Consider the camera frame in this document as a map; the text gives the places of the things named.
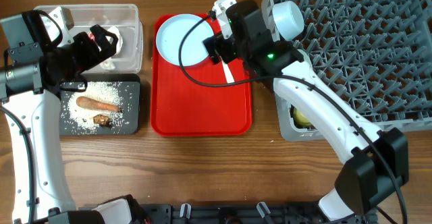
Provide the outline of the light blue plate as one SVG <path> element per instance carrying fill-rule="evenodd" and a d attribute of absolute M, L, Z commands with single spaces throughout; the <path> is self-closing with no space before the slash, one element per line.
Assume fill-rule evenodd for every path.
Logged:
<path fill-rule="evenodd" d="M 159 54 L 170 64 L 179 66 L 178 53 L 180 43 L 186 33 L 201 21 L 193 14 L 179 14 L 166 20 L 157 31 L 156 46 Z M 197 65 L 209 54 L 203 41 L 214 35 L 212 27 L 203 22 L 187 37 L 182 47 L 182 65 L 184 67 Z"/>

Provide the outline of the white plastic spoon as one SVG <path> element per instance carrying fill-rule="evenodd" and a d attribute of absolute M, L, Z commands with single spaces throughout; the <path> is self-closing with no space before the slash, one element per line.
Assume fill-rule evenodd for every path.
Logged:
<path fill-rule="evenodd" d="M 235 80 L 234 80 L 233 74 L 232 74 L 232 72 L 231 72 L 231 70 L 229 68 L 229 65 L 226 62 L 223 61 L 222 62 L 222 67 L 223 67 L 223 72 L 224 72 L 224 75 L 225 75 L 226 82 L 228 84 L 234 83 Z"/>

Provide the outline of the white rice grains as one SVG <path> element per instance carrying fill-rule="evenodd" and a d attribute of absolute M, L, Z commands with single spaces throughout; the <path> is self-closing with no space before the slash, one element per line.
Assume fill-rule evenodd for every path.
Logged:
<path fill-rule="evenodd" d="M 61 96 L 60 129 L 64 134 L 123 134 L 132 125 L 131 82 L 69 83 Z"/>

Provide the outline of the brown food scrap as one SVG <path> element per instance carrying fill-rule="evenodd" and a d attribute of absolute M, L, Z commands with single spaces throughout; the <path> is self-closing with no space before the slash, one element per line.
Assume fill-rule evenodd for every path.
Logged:
<path fill-rule="evenodd" d="M 95 124 L 103 127 L 109 127 L 111 125 L 111 118 L 107 115 L 95 115 L 92 120 Z"/>

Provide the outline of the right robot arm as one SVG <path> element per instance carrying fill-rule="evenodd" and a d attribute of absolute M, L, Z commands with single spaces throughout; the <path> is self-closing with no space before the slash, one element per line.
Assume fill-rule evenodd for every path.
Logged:
<path fill-rule="evenodd" d="M 408 141 L 397 128 L 382 131 L 330 89 L 313 70 L 309 56 L 292 40 L 304 30 L 299 7 L 274 5 L 274 38 L 253 0 L 217 0 L 210 12 L 221 32 L 205 40 L 214 63 L 240 59 L 251 79 L 299 110 L 330 143 L 343 167 L 333 189 L 318 202 L 331 221 L 363 215 L 408 182 Z"/>

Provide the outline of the light blue bowl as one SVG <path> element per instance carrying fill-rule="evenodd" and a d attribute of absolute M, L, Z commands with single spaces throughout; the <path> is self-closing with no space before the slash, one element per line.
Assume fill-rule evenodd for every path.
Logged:
<path fill-rule="evenodd" d="M 284 1 L 273 6 L 275 26 L 284 40 L 292 40 L 304 30 L 304 18 L 293 1 Z"/>

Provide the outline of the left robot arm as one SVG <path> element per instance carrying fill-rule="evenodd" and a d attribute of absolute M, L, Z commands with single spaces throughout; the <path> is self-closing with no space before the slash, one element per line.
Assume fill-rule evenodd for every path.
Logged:
<path fill-rule="evenodd" d="M 14 223 L 150 223 L 131 195 L 78 210 L 65 178 L 59 141 L 65 82 L 115 55 L 117 36 L 94 25 L 69 34 L 70 10 L 34 9 L 1 20 L 8 41 L 1 68 L 1 111 L 13 148 Z"/>

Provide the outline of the yellow plastic cup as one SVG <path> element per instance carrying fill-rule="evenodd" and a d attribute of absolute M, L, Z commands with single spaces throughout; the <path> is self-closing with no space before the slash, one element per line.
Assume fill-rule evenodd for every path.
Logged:
<path fill-rule="evenodd" d="M 292 110 L 292 118 L 297 128 L 310 128 L 312 123 L 297 108 Z"/>

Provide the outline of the red snack wrapper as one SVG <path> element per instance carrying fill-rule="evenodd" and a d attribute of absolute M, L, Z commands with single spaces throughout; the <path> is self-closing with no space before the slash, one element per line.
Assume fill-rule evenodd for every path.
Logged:
<path fill-rule="evenodd" d="M 93 40 L 94 42 L 96 41 L 96 40 L 95 40 L 95 36 L 94 36 L 93 33 L 88 32 L 88 37 L 89 37 L 90 40 Z"/>

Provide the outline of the orange carrot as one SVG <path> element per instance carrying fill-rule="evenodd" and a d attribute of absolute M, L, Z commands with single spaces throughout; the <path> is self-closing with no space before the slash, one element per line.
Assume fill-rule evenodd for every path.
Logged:
<path fill-rule="evenodd" d="M 79 96 L 76 99 L 77 106 L 83 109 L 97 110 L 97 111 L 110 111 L 110 112 L 121 112 L 122 109 L 116 105 L 109 103 L 103 103 L 101 101 L 96 101 L 94 99 L 88 98 L 86 96 Z"/>

